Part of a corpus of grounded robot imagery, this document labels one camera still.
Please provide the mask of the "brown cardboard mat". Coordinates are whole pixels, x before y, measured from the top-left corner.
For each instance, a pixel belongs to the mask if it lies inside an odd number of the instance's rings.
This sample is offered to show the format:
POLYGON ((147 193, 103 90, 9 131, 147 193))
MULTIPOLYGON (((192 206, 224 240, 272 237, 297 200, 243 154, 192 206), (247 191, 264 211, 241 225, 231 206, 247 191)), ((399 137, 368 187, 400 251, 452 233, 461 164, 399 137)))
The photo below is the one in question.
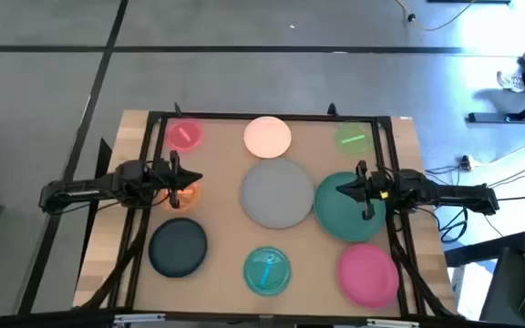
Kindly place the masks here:
POLYGON ((336 265, 348 243, 328 234, 313 213, 285 230, 263 227, 242 210, 244 175, 258 163, 243 143, 247 120, 204 119, 204 137, 193 151, 180 156, 183 168, 200 172, 201 195, 188 212, 205 230, 204 262, 185 278, 166 278, 144 258, 134 300, 137 310, 184 313, 249 313, 317 316, 398 316, 392 301, 366 308, 345 297, 336 265), (288 256, 293 278, 284 292, 263 297, 251 292, 242 277, 248 254, 274 246, 288 256))

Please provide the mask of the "black beam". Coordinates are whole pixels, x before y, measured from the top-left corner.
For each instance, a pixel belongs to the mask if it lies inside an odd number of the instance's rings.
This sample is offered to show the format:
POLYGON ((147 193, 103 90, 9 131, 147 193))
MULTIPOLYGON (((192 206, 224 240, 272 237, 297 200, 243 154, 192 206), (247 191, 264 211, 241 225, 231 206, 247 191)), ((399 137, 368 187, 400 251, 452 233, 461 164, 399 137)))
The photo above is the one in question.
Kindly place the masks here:
POLYGON ((165 321, 188 322, 256 322, 293 324, 331 324, 364 326, 368 318, 402 320, 420 323, 420 328, 525 328, 525 326, 506 323, 470 321, 458 316, 426 316, 407 314, 399 317, 367 316, 312 316, 283 314, 238 314, 238 313, 181 313, 133 311, 128 308, 114 309, 73 309, 63 312, 28 313, 0 316, 0 328, 70 328, 96 327, 112 324, 114 316, 130 313, 165 313, 165 321))

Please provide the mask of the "small red transparent plate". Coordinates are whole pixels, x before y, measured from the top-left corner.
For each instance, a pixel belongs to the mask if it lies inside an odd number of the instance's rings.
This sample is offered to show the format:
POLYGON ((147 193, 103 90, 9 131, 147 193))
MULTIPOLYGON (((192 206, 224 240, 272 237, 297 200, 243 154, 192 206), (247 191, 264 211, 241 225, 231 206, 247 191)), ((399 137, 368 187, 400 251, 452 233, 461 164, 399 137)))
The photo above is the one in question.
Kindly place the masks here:
POLYGON ((166 127, 165 141, 171 149, 192 151, 203 139, 203 126, 193 118, 179 118, 169 121, 166 127))

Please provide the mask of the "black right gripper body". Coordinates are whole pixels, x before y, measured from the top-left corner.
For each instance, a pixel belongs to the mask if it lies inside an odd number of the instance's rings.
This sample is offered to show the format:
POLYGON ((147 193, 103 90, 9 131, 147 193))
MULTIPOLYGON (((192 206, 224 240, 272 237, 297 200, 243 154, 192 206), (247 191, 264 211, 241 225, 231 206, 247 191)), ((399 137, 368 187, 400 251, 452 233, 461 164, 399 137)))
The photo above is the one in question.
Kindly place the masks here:
POLYGON ((382 171, 374 171, 367 175, 367 163, 360 160, 356 165, 358 183, 357 202, 365 205, 362 216, 364 220, 371 220, 375 215, 375 206, 372 200, 385 200, 390 195, 392 180, 382 171))

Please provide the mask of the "black metal table frame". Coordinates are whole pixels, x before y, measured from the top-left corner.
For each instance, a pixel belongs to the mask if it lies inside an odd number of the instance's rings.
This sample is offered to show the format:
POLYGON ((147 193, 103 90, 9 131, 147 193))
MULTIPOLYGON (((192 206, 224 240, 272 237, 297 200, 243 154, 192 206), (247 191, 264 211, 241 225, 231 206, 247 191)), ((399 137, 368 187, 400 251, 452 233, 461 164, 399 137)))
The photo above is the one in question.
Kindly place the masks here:
MULTIPOLYGON (((165 138, 158 141, 161 114, 167 119, 175 112, 125 110, 122 114, 108 172, 129 159, 169 158, 165 138), (147 155, 143 139, 149 114, 158 114, 156 123, 149 123, 147 155)), ((150 268, 150 234, 165 220, 176 216, 161 205, 149 211, 149 237, 143 237, 143 252, 128 266, 118 281, 116 305, 132 304, 133 310, 161 311, 174 314, 259 314, 319 317, 399 317, 397 301, 380 310, 353 305, 337 287, 336 259, 351 245, 329 237, 310 212, 302 223, 286 230, 271 230, 248 219, 239 201, 242 178, 261 159, 247 150, 243 131, 259 117, 276 117, 292 131, 292 143, 284 157, 302 165, 317 186, 329 173, 353 170, 359 159, 346 155, 335 145, 335 132, 340 121, 364 121, 379 128, 380 141, 385 138, 385 118, 334 117, 328 115, 250 114, 250 113, 182 113, 196 119, 203 127, 201 144, 194 150, 181 152, 183 168, 203 174, 201 195, 189 217, 205 229, 209 249, 204 264, 190 278, 165 278, 150 268), (242 278, 242 266, 248 253, 257 246, 272 245, 286 251, 294 266, 294 281, 286 292, 276 297, 257 296, 249 292, 242 278)), ((169 131, 169 122, 165 121, 169 131)), ((412 118, 390 118, 393 140, 402 165, 422 169, 416 125, 412 118)), ((142 222, 142 211, 127 221, 127 210, 115 205, 100 211, 88 240, 87 252, 78 277, 73 306, 83 305, 114 269, 121 240, 127 247, 142 222)), ((448 266, 438 237, 437 224, 431 214, 418 211, 410 219, 412 238, 419 273, 442 304, 457 312, 454 292, 448 277, 448 266)))

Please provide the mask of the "large dark green plate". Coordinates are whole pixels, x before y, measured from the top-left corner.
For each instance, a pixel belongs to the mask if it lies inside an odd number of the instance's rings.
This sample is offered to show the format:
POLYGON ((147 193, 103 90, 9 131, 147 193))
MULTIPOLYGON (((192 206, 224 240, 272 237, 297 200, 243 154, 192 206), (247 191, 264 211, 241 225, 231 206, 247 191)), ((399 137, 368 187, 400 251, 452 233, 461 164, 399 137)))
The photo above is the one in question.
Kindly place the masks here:
POLYGON ((370 220, 363 219, 365 204, 336 190, 340 185, 352 182, 353 172, 337 172, 325 178, 314 195, 314 212, 320 225, 333 237, 348 242, 370 241, 385 226, 386 204, 372 200, 375 214, 370 220))

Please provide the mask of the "dark navy plastic plate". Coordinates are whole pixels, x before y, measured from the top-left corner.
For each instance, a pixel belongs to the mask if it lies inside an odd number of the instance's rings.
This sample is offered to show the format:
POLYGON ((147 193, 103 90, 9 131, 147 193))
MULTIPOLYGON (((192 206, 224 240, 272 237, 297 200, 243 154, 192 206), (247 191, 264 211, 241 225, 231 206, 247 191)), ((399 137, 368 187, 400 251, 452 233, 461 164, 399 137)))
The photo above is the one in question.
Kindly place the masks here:
POLYGON ((182 278, 195 272, 203 263, 208 240, 202 226, 188 218, 165 221, 149 240, 149 262, 159 274, 182 278))

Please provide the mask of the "pink plastic plate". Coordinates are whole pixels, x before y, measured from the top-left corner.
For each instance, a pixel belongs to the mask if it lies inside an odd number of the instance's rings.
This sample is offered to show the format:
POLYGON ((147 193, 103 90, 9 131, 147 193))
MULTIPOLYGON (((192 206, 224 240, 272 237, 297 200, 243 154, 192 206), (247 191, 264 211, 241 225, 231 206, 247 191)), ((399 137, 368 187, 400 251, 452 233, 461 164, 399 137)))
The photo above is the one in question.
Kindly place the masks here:
POLYGON ((382 308, 396 298, 399 275, 385 251, 371 243, 360 243, 340 256, 337 282, 341 292, 353 303, 382 308))

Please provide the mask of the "peach plastic plate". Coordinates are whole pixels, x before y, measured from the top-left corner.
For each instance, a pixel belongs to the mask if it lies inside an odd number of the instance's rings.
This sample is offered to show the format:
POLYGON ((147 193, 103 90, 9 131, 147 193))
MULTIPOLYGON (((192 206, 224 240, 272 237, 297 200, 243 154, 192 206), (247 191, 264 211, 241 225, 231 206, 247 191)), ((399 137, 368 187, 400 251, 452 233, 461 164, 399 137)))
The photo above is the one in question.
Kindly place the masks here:
POLYGON ((272 159, 281 156, 290 147, 292 133, 279 118, 259 117, 246 126, 243 142, 254 156, 272 159))

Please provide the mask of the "small green transparent plate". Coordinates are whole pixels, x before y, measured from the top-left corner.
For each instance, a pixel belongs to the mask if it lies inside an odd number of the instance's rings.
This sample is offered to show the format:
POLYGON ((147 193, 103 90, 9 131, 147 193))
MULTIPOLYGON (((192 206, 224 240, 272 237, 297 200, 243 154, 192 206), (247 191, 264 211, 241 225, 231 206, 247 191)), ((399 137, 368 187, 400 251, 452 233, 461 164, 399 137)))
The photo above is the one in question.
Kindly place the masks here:
POLYGON ((371 127, 368 123, 344 121, 337 125, 335 145, 339 150, 349 155, 366 152, 372 146, 371 127))

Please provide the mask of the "teal transparent plate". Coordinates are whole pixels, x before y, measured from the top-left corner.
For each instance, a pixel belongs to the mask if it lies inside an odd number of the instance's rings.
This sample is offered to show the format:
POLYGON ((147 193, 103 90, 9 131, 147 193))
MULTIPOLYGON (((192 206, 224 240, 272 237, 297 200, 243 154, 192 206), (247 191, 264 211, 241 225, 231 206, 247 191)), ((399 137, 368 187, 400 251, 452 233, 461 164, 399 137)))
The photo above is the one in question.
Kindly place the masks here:
POLYGON ((252 292, 265 297, 277 296, 289 285, 291 263, 281 250, 272 246, 260 247, 247 256, 242 276, 252 292))

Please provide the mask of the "small orange transparent plate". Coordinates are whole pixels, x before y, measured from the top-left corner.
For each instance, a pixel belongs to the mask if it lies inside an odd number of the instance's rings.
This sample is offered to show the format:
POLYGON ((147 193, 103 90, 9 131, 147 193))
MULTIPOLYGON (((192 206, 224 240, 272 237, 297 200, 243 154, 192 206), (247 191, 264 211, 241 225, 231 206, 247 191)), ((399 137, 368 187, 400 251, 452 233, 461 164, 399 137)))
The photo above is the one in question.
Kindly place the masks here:
POLYGON ((199 182, 192 183, 189 187, 187 187, 184 190, 178 190, 177 191, 177 199, 179 201, 179 207, 174 208, 170 204, 170 198, 169 198, 169 191, 168 190, 161 190, 160 196, 162 198, 166 198, 160 206, 170 212, 184 212, 189 211, 194 205, 196 205, 199 202, 199 198, 201 195, 201 185, 199 182))

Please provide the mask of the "large grey plastic plate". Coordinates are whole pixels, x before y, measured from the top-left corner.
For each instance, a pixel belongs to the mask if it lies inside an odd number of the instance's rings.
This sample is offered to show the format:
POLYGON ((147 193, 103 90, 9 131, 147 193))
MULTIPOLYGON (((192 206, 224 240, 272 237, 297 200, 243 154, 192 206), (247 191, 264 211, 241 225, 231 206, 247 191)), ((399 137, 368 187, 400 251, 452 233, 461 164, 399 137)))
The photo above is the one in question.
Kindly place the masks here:
POLYGON ((248 216, 270 229, 302 222, 314 204, 314 184, 306 170, 288 159, 266 159, 242 180, 241 205, 248 216))

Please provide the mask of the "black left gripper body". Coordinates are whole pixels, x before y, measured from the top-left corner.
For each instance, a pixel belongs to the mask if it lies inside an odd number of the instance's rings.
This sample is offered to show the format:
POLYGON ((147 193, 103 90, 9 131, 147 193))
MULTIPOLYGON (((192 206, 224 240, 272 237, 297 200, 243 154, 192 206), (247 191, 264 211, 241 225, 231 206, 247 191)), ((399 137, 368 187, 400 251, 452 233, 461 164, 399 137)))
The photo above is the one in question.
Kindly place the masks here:
POLYGON ((166 190, 168 194, 162 200, 167 200, 174 209, 180 207, 178 189, 180 186, 178 172, 180 168, 180 157, 176 150, 170 151, 170 160, 155 159, 148 165, 149 180, 153 198, 161 190, 166 190))

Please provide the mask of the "black floor bar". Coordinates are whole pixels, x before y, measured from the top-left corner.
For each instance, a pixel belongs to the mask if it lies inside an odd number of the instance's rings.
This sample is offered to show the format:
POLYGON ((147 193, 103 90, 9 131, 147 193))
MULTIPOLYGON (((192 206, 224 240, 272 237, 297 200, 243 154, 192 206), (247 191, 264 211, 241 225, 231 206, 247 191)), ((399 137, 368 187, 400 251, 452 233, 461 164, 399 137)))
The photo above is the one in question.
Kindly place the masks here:
POLYGON ((448 267, 459 267, 472 262, 497 259, 504 249, 521 249, 524 242, 525 232, 519 232, 446 251, 445 259, 448 267))

